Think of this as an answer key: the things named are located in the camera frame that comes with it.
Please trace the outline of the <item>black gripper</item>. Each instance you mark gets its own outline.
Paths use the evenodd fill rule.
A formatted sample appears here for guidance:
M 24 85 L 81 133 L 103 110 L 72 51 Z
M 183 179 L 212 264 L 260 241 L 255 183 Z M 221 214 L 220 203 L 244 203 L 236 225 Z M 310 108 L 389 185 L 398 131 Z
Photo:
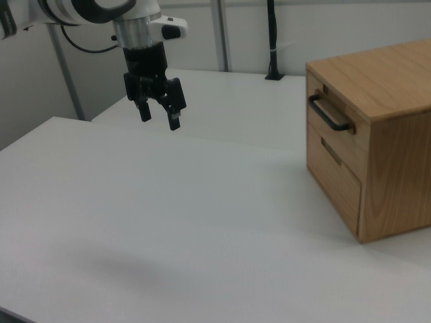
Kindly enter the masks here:
M 167 79 L 168 67 L 164 45 L 142 49 L 123 49 L 127 72 L 123 75 L 129 101 L 134 102 L 141 121 L 152 116 L 148 98 L 155 99 L 167 113 L 171 131 L 180 127 L 181 110 L 187 107 L 179 78 Z

